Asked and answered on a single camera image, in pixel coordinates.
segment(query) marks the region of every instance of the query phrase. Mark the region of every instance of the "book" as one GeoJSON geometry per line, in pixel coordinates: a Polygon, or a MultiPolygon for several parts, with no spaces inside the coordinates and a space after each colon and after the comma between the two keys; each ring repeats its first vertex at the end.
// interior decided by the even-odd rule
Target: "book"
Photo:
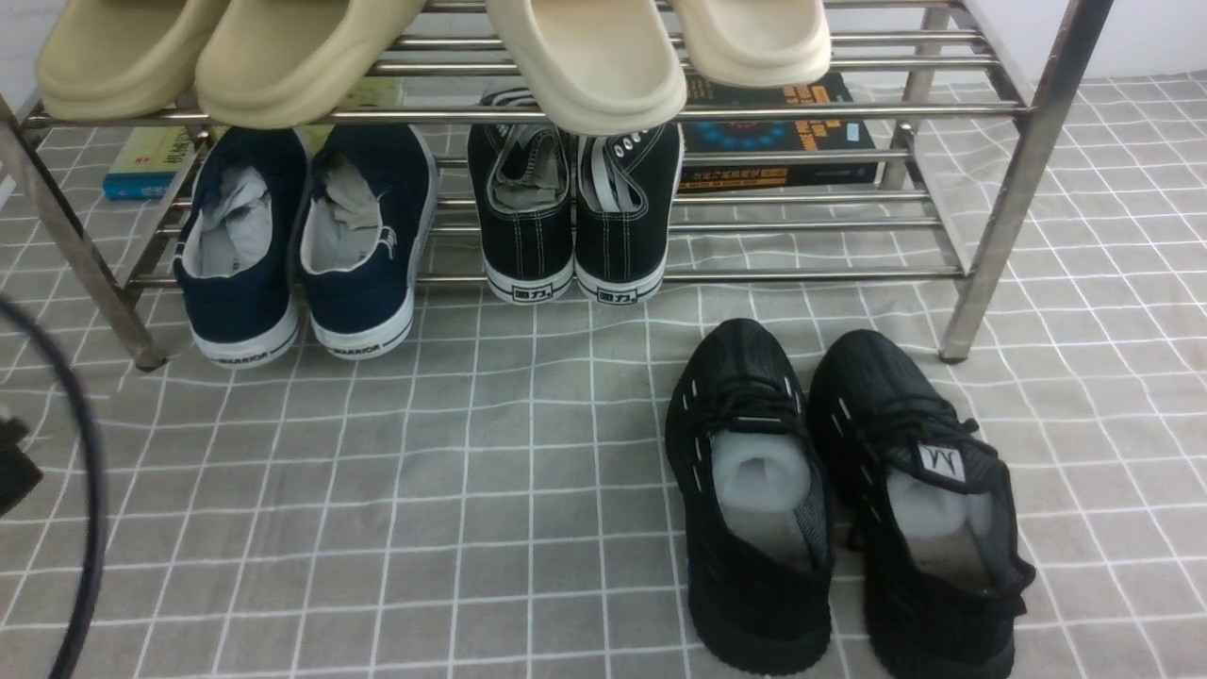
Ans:
{"type": "MultiPolygon", "coordinates": [[[[867,124],[859,119],[812,119],[809,106],[850,101],[851,92],[836,72],[826,74],[812,84],[752,89],[717,84],[700,76],[688,76],[688,104],[799,107],[799,116],[772,122],[701,122],[683,125],[688,153],[758,153],[775,151],[829,151],[875,148],[867,124]]],[[[779,188],[833,183],[871,183],[879,164],[822,163],[727,165],[718,159],[710,165],[683,168],[680,192],[704,193],[735,188],[779,188]]]]}
{"type": "MultiPolygon", "coordinates": [[[[397,106],[404,94],[402,78],[363,77],[349,90],[342,106],[397,106]]],[[[215,139],[221,137],[226,129],[215,128],[215,139]]],[[[299,127],[298,133],[313,153],[326,142],[331,129],[330,124],[309,124],[299,127]]],[[[162,198],[192,151],[193,142],[183,127],[136,128],[117,153],[100,188],[110,200],[162,198]]]]}

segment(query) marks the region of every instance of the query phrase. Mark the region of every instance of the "book cover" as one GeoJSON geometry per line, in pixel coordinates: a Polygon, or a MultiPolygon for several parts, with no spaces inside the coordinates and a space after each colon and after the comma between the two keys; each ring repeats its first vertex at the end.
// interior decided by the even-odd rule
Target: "book cover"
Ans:
{"type": "MultiPolygon", "coordinates": [[[[397,106],[403,96],[402,78],[363,77],[348,93],[342,106],[397,106]]],[[[331,128],[330,124],[310,124],[298,128],[298,131],[307,150],[314,153],[326,142],[331,128]]],[[[215,128],[215,136],[221,137],[226,129],[215,128]]],[[[110,200],[162,198],[191,151],[188,130],[182,127],[136,128],[110,165],[101,181],[101,191],[110,200]]]]}

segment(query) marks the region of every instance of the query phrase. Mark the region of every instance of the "black sneaker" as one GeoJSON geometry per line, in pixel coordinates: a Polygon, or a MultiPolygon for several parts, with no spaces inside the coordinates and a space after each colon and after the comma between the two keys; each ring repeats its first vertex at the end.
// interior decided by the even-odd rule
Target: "black sneaker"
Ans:
{"type": "Polygon", "coordinates": [[[704,338],[666,414],[692,622],[713,655],[756,674],[801,672],[830,638],[829,486],[801,409],[775,336],[735,318],[704,338]]]}
{"type": "Polygon", "coordinates": [[[857,511],[880,662],[898,679],[1008,677],[1036,572],[1019,557],[1010,473],[972,437],[976,423],[870,329],[826,353],[807,420],[835,494],[857,511]]]}
{"type": "Polygon", "coordinates": [[[682,166],[677,124],[579,140],[575,262],[588,297],[635,304],[658,291],[682,166]]]}
{"type": "MultiPolygon", "coordinates": [[[[488,94],[484,105],[532,106],[527,89],[488,94]]],[[[486,280],[515,304],[548,302],[575,275],[570,157],[552,124],[476,124],[466,147],[486,280]]]]}

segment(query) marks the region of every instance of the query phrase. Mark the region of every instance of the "gray checkered mat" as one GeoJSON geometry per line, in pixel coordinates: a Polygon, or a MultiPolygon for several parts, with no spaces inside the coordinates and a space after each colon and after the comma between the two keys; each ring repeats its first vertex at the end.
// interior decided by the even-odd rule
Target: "gray checkered mat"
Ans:
{"type": "MultiPolygon", "coordinates": [[[[682,508],[660,451],[684,361],[739,315],[763,321],[803,379],[841,332],[874,326],[981,422],[1014,470],[1024,551],[1040,573],[1015,677],[1207,675],[1205,87],[1207,74],[1083,88],[957,368],[934,357],[955,291],[927,282],[666,287],[620,309],[577,291],[529,309],[430,291],[412,336],[380,361],[339,362],[308,336],[240,374],[204,363],[179,295],[152,293],[140,308],[179,356],[141,376],[13,197],[0,211],[2,288],[74,355],[112,468],[110,568],[77,677],[739,677],[692,630],[682,508]]],[[[935,129],[923,148],[975,242],[1013,128],[935,129]]],[[[425,131],[460,150],[459,133],[425,131]]],[[[128,262],[132,223],[150,209],[94,188],[121,139],[57,131],[47,145],[101,250],[128,262]]],[[[463,188],[463,176],[445,183],[463,188]]],[[[477,256],[472,241],[431,251],[445,270],[477,256]]],[[[920,234],[682,239],[671,259],[940,261],[920,234]]],[[[40,423],[31,455],[48,470],[0,522],[2,674],[33,679],[68,616],[81,496],[65,482],[70,426],[39,362],[11,332],[0,349],[13,357],[0,394],[40,423]]],[[[847,526],[839,516],[839,535],[847,526]]],[[[882,677],[859,557],[838,554],[836,642],[807,677],[882,677]]]]}

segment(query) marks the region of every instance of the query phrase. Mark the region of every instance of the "beige slipper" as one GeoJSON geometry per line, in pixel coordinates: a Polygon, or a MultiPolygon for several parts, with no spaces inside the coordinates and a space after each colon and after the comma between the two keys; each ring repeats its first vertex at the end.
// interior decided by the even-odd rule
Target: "beige slipper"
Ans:
{"type": "Polygon", "coordinates": [[[193,80],[227,0],[69,0],[37,58],[46,111],[64,119],[150,113],[193,80]]]}
{"type": "Polygon", "coordinates": [[[649,129],[687,103],[654,0],[486,0],[486,12],[562,129],[597,136],[649,129]]]}
{"type": "Polygon", "coordinates": [[[829,70],[822,0],[671,0],[692,65],[737,87],[809,84],[829,70]]]}
{"type": "Polygon", "coordinates": [[[334,109],[426,0],[235,0],[197,63],[202,109],[293,127],[334,109]]]}

